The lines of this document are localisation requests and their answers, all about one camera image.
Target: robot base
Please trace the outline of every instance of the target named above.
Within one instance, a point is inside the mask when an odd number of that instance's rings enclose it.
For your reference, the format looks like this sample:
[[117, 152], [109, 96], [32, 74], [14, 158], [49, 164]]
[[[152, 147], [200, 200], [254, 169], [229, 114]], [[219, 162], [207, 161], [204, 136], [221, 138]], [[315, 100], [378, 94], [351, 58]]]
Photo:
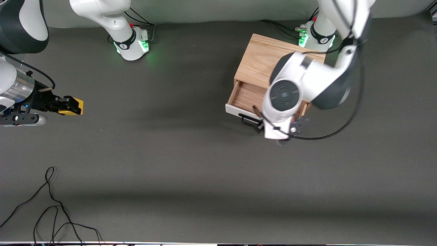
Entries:
[[131, 44], [129, 49], [119, 49], [114, 43], [117, 52], [123, 57], [123, 59], [128, 61], [138, 60], [150, 50], [148, 31], [139, 27], [133, 27], [132, 29], [136, 32], [136, 40]]
[[[306, 30], [310, 30], [313, 23], [314, 21], [308, 21], [306, 24], [302, 24], [300, 27], [306, 28]], [[329, 48], [332, 47], [334, 39], [335, 35], [331, 39], [326, 39], [326, 42], [324, 44], [319, 44], [317, 39], [312, 36], [311, 32], [307, 31], [307, 33], [301, 38], [299, 46], [312, 49], [317, 52], [326, 52]]]

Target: gray wall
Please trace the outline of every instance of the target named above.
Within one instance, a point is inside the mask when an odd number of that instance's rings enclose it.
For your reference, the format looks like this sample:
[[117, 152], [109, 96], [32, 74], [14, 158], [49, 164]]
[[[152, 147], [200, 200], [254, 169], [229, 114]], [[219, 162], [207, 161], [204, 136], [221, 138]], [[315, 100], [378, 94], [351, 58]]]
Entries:
[[[433, 0], [376, 0], [376, 18], [403, 17], [425, 10]], [[316, 0], [132, 0], [132, 8], [154, 23], [207, 21], [303, 20]], [[78, 17], [68, 0], [44, 0], [47, 23], [56, 28], [92, 27]]]

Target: white drawer front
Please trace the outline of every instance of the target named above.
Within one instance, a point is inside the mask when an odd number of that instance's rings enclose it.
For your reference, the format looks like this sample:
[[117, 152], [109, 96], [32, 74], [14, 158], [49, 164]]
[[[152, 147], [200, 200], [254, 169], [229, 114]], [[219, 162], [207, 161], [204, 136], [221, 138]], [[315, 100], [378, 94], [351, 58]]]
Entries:
[[252, 118], [261, 120], [261, 118], [258, 117], [256, 114], [254, 114], [252, 112], [249, 112], [249, 111], [246, 111], [244, 109], [237, 108], [237, 107], [232, 106], [230, 104], [226, 104], [225, 105], [225, 109], [226, 109], [226, 113], [228, 113], [228, 114], [232, 114], [232, 115], [235, 115], [235, 116], [238, 116], [238, 117], [240, 117], [238, 114], [243, 114], [243, 115], [247, 115], [247, 116], [250, 116]]

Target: gray table surface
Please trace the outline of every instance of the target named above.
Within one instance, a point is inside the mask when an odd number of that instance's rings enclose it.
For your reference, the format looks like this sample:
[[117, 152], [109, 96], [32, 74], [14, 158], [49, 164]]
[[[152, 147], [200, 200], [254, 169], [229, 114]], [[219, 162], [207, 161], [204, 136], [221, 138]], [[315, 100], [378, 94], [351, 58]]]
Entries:
[[[56, 94], [83, 99], [85, 114], [47, 113], [45, 126], [0, 128], [1, 220], [55, 165], [55, 197], [106, 241], [435, 245], [430, 15], [374, 20], [354, 122], [330, 139], [287, 146], [225, 113], [252, 33], [284, 40], [261, 22], [159, 25], [151, 53], [128, 62], [102, 28], [51, 30], [47, 49], [26, 61], [57, 81]], [[302, 135], [341, 126], [353, 90], [339, 108], [311, 109]], [[0, 229], [1, 241], [32, 240], [51, 204], [44, 189]], [[51, 226], [52, 218], [42, 220], [42, 239]], [[71, 229], [62, 238], [75, 241]]]

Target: yellow block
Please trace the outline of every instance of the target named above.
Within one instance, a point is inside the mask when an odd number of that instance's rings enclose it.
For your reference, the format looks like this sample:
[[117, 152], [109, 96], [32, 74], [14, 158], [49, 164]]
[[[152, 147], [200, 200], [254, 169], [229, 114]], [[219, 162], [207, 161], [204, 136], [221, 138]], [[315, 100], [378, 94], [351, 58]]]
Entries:
[[[79, 108], [81, 109], [80, 114], [83, 115], [83, 101], [80, 99], [77, 99], [75, 97], [73, 97], [73, 98], [79, 102]], [[71, 111], [67, 111], [67, 110], [59, 110], [58, 113], [65, 114], [65, 115], [78, 115], [78, 114], [75, 114], [75, 113], [73, 113]]]

